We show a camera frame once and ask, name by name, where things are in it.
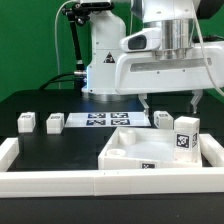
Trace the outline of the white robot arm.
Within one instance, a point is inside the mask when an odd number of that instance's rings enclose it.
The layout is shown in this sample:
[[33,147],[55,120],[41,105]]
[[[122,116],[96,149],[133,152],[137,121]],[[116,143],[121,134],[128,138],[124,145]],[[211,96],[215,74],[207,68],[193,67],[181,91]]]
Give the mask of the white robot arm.
[[113,0],[80,0],[92,23],[92,61],[83,92],[101,99],[123,95],[224,87],[224,41],[192,42],[200,27],[201,0],[130,0],[143,22],[141,31],[125,34],[122,19],[111,12]]

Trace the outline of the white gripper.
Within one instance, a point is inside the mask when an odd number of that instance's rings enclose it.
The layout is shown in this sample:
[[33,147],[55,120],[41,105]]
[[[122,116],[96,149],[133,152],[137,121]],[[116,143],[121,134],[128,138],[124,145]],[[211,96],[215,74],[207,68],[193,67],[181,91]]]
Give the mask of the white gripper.
[[121,95],[139,94],[145,115],[149,114],[145,93],[193,90],[190,105],[196,114],[203,96],[198,89],[212,87],[199,44],[184,59],[156,60],[151,52],[135,52],[124,53],[117,61],[115,90]]

